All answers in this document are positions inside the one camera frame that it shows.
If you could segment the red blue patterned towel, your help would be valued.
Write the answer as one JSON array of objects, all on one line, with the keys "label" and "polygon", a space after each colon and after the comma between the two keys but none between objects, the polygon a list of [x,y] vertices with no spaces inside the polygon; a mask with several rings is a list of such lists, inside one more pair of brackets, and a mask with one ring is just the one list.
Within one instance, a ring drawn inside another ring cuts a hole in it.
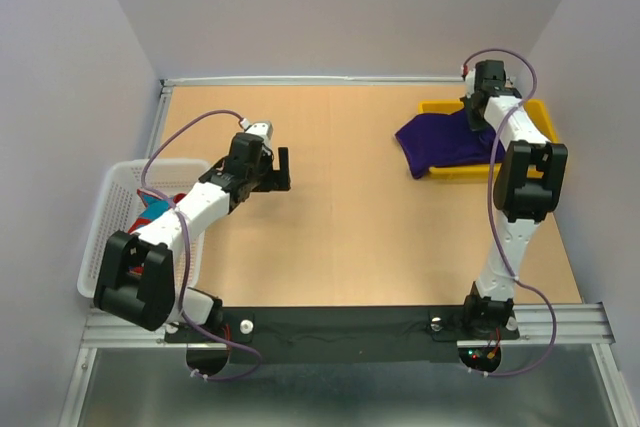
[{"label": "red blue patterned towel", "polygon": [[[141,200],[143,204],[143,211],[139,214],[136,220],[128,229],[128,233],[132,234],[143,226],[148,225],[154,220],[158,219],[162,214],[164,214],[169,209],[169,203],[166,200],[161,199],[155,194],[151,194],[149,192],[145,192],[141,189],[137,189],[137,196]],[[174,203],[179,203],[184,197],[185,193],[178,193],[170,199]],[[141,276],[143,274],[144,267],[142,265],[134,266],[129,268],[129,272],[136,276]]]}]

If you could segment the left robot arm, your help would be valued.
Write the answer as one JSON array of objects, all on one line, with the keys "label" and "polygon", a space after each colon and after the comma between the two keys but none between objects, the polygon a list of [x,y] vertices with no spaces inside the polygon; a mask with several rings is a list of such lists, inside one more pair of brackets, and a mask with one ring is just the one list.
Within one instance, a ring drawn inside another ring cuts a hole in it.
[{"label": "left robot arm", "polygon": [[222,329],[221,301],[176,283],[174,267],[213,223],[231,214],[253,192],[288,191],[288,149],[278,149],[273,166],[273,128],[262,121],[235,134],[229,153],[200,176],[171,208],[139,229],[117,231],[105,246],[94,304],[146,330],[184,323],[199,340]]}]

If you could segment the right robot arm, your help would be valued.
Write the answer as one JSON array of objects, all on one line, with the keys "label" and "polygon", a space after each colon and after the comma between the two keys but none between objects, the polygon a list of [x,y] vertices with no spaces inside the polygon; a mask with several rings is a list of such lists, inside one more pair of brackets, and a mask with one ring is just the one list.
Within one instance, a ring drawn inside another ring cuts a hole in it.
[{"label": "right robot arm", "polygon": [[464,112],[472,130],[493,129],[487,211],[493,245],[460,313],[472,337],[513,327],[515,287],[539,225],[560,199],[568,149],[544,135],[508,85],[504,63],[484,60],[462,67]]}]

